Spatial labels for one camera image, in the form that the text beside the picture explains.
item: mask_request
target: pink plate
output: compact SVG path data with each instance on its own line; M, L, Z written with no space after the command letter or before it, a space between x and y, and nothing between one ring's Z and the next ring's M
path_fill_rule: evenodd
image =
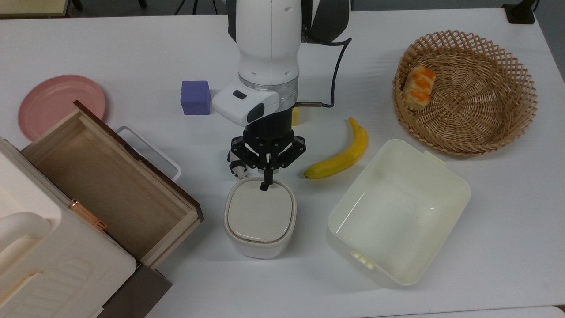
M39 84L21 102L18 124L24 136L34 141L73 110L79 100L96 117L102 119L106 99L102 88L79 75L62 75Z

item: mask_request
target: brass hinge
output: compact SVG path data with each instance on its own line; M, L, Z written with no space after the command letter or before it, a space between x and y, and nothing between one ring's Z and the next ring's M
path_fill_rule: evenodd
M76 213L79 217L86 221L86 223L92 225L99 232L104 231L108 227L106 224L104 224L104 222L100 221L94 214L88 211L77 200L72 200L67 208Z

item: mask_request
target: wooden box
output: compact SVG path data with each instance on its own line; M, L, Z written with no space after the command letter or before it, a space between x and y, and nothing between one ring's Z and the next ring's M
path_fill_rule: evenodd
M155 268L203 221L200 206L84 105L75 105L21 153L57 198L77 200L79 210L88 210L84 216L94 216L93 226L105 224L126 251Z

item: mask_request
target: wicker basket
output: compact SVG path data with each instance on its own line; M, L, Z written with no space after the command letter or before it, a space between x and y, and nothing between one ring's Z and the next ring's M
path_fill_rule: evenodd
M412 112L402 100L406 76L424 65L437 75L431 103ZM472 33L428 34L406 50L393 82L400 124L422 143L448 154L492 152L525 132L536 111L528 70L512 54Z

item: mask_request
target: purple foam block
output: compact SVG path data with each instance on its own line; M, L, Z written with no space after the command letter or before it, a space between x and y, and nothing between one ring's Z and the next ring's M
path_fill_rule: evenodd
M185 115L210 115L210 89L208 81L182 81L180 105Z

